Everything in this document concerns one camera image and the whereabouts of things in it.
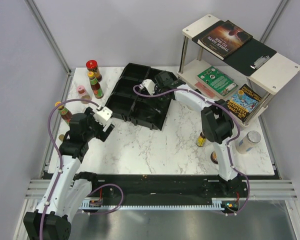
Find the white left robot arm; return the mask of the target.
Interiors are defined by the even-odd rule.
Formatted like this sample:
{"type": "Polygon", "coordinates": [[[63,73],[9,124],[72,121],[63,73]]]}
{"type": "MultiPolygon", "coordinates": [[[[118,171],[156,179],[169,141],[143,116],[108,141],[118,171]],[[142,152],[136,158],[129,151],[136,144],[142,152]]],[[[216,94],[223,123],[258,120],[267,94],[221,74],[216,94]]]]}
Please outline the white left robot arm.
{"type": "Polygon", "coordinates": [[[85,197],[94,197],[100,185],[93,180],[93,174],[75,178],[89,141],[105,142],[114,125],[113,112],[107,107],[93,110],[87,107],[83,113],[76,113],[69,122],[59,151],[59,163],[41,201],[33,212],[26,212],[23,224],[31,240],[67,240],[70,237],[72,220],[85,197]]]}

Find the silver-lid salt jar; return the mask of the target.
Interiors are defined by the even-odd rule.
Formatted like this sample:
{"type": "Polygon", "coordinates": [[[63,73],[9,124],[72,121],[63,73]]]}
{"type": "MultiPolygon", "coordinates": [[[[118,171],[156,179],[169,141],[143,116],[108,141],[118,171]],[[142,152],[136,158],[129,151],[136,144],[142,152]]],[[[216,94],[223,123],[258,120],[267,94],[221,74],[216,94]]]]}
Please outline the silver-lid salt jar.
{"type": "Polygon", "coordinates": [[[236,150],[240,154],[248,153],[254,148],[262,139],[261,134],[258,131],[249,131],[245,137],[236,145],[236,150]]]}

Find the small yellow-label brown bottle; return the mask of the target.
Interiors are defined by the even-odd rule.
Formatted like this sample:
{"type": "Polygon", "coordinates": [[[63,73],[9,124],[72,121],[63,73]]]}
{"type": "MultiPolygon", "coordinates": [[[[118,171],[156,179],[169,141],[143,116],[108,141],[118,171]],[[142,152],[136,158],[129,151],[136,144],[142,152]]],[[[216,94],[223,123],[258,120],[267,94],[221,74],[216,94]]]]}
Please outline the small yellow-label brown bottle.
{"type": "Polygon", "coordinates": [[[206,140],[206,136],[201,132],[196,140],[196,145],[198,147],[202,147],[205,144],[206,140]]]}

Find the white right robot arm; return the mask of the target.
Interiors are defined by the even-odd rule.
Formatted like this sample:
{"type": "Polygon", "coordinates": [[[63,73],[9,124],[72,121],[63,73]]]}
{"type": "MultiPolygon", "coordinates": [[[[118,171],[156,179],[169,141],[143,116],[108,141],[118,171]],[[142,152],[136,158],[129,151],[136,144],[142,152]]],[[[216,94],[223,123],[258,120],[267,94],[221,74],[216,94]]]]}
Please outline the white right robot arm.
{"type": "Polygon", "coordinates": [[[154,77],[156,94],[169,92],[169,97],[188,105],[200,113],[202,133],[212,143],[218,162],[218,176],[221,178],[219,191],[225,197],[237,191],[239,171],[235,167],[233,146],[238,136],[233,136],[237,123],[230,116],[224,100],[215,101],[194,91],[173,73],[163,71],[154,77]]]}

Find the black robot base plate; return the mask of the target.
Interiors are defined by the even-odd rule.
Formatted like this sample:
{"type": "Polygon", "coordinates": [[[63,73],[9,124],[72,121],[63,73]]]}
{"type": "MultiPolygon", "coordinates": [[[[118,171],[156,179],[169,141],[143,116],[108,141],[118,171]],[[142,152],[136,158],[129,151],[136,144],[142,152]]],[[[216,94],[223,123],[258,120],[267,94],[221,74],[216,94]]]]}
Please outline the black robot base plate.
{"type": "Polygon", "coordinates": [[[196,194],[208,198],[245,198],[248,190],[245,177],[237,175],[233,180],[222,180],[218,175],[155,175],[155,174],[97,174],[76,173],[72,180],[92,181],[92,188],[103,184],[116,184],[127,194],[196,194]]]}

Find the black six-compartment plastic tray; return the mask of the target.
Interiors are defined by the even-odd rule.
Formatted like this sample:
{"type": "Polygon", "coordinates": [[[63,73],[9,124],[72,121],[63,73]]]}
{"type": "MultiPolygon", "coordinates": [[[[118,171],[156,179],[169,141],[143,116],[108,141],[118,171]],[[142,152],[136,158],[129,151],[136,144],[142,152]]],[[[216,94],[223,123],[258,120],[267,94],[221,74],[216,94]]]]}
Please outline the black six-compartment plastic tray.
{"type": "Polygon", "coordinates": [[[105,106],[112,110],[113,117],[143,126],[150,130],[162,130],[171,99],[162,97],[142,97],[133,91],[143,80],[156,82],[155,77],[162,73],[150,66],[128,63],[123,69],[105,106]]]}

